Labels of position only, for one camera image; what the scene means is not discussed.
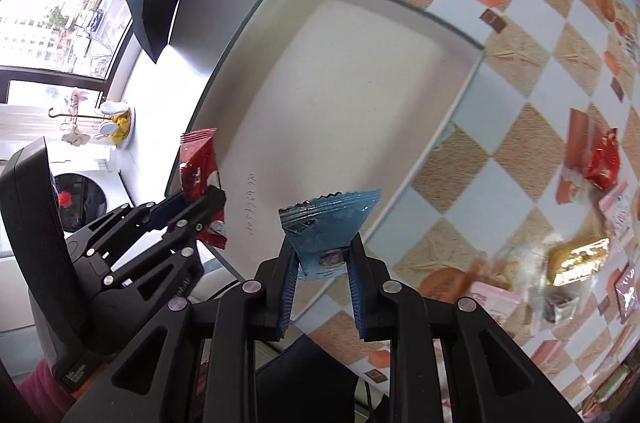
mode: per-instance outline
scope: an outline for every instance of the black device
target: black device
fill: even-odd
[[[441,422],[433,339],[440,339],[456,423],[578,423],[573,408],[476,303],[422,298],[367,257],[360,236],[347,268],[356,327],[365,341],[390,340],[390,418]],[[254,423],[255,340],[277,341],[289,324],[298,259],[285,240],[254,280],[191,305],[173,298],[71,408],[63,423],[193,421],[204,339],[212,339],[204,423]]]
[[[0,211],[55,379],[77,390],[169,299],[191,292],[203,273],[196,235],[224,204],[217,188],[194,202],[180,191],[119,206],[65,241],[44,138],[14,154],[0,175]],[[112,269],[145,232],[165,227],[161,241]]]

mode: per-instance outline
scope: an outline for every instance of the white curtain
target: white curtain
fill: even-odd
[[[10,106],[0,104],[0,159],[9,159],[22,147],[44,136],[49,149],[49,161],[66,161],[74,157],[82,159],[108,159],[111,143],[108,140],[91,140],[87,145],[74,147],[62,142],[60,124],[65,118],[50,118],[47,108]],[[82,132],[95,135],[94,123],[99,120],[78,118]]]

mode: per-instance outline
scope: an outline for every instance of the car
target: car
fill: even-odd
[[[102,10],[95,11],[93,18],[91,19],[91,22],[89,22],[89,31],[94,32],[98,29],[98,26],[100,26],[103,16],[104,16],[104,12]]]

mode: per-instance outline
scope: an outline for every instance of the silver screw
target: silver screw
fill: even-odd
[[[248,280],[244,284],[242,284],[242,291],[245,293],[257,293],[260,291],[262,284],[260,284],[257,280]]]
[[[382,289],[387,293],[398,293],[402,289],[402,284],[397,280],[387,280],[382,285]]]
[[[472,311],[476,310],[476,307],[478,307],[478,304],[472,298],[462,297],[458,301],[458,309],[460,311],[466,311],[467,313],[471,313]]]
[[[182,311],[187,307],[188,303],[189,302],[185,297],[174,297],[169,300],[169,304],[167,305],[171,311]]]

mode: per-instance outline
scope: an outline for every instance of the table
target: table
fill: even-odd
[[[620,176],[640,177],[640,0],[404,0],[486,46],[436,148],[366,241],[395,278],[420,287],[444,267],[467,272],[505,248],[569,240],[602,229],[589,203],[556,200],[570,109],[617,127]],[[531,334],[522,303],[507,330],[576,409],[640,339],[638,311],[620,323],[607,279],[637,255],[632,245],[606,269],[582,313]],[[320,296],[298,285],[296,325],[380,390],[389,387],[384,343],[353,326],[345,277]]]

